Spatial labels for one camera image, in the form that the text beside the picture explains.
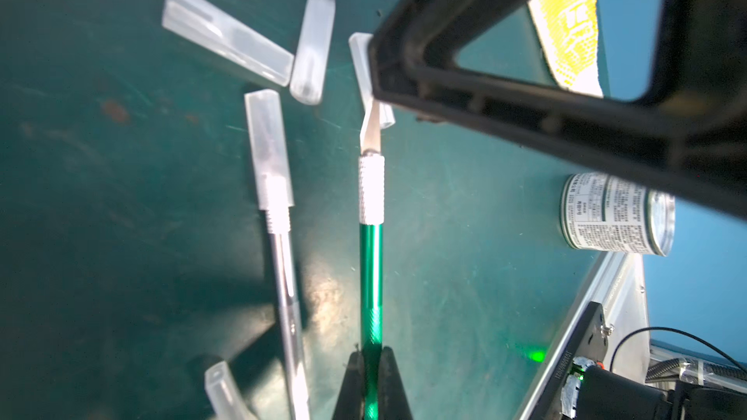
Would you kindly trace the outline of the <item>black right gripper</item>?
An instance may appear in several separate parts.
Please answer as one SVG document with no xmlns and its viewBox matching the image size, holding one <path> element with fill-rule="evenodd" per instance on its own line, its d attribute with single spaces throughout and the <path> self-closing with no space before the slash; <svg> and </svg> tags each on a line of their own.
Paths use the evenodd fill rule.
<svg viewBox="0 0 747 420">
<path fill-rule="evenodd" d="M 626 0 L 641 87 L 602 88 L 599 0 L 401 0 L 373 94 L 579 165 L 746 214 L 746 0 Z"/>
</svg>

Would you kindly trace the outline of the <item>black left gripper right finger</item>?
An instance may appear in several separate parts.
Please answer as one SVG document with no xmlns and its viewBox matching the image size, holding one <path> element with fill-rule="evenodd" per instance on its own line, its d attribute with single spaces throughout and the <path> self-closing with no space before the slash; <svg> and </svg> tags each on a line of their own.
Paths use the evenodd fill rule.
<svg viewBox="0 0 747 420">
<path fill-rule="evenodd" d="M 382 348 L 379 359 L 377 401 L 380 420 L 414 419 L 394 351 L 388 346 Z"/>
</svg>

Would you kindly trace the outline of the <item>translucent knife cap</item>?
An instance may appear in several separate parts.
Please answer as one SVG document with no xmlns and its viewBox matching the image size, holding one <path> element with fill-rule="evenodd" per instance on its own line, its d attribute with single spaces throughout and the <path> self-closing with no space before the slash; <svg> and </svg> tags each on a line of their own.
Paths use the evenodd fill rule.
<svg viewBox="0 0 747 420">
<path fill-rule="evenodd" d="M 204 390 L 217 419 L 255 419 L 243 400 L 227 362 L 219 362 L 205 371 Z"/>
<path fill-rule="evenodd" d="M 297 101 L 321 103 L 336 15 L 335 0 L 307 0 L 290 93 Z"/>
<path fill-rule="evenodd" d="M 373 38 L 370 33 L 356 32 L 348 39 L 348 45 L 351 52 L 353 68 L 359 87 L 359 93 L 364 108 L 364 114 L 367 115 L 373 105 L 373 86 L 371 68 L 369 63 L 368 48 Z M 379 125 L 382 130 L 391 128 L 396 124 L 396 118 L 392 106 L 388 103 L 379 103 Z"/>
<path fill-rule="evenodd" d="M 165 0 L 161 25 L 280 87 L 290 83 L 291 52 L 206 0 Z"/>
</svg>

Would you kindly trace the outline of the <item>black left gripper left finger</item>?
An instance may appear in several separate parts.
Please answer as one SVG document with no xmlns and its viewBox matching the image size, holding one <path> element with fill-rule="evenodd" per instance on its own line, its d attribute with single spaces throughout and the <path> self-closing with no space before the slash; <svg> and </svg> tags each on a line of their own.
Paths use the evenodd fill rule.
<svg viewBox="0 0 747 420">
<path fill-rule="evenodd" d="M 360 351 L 352 352 L 346 364 L 342 386 L 332 420 L 362 420 L 365 409 L 365 363 Z"/>
</svg>

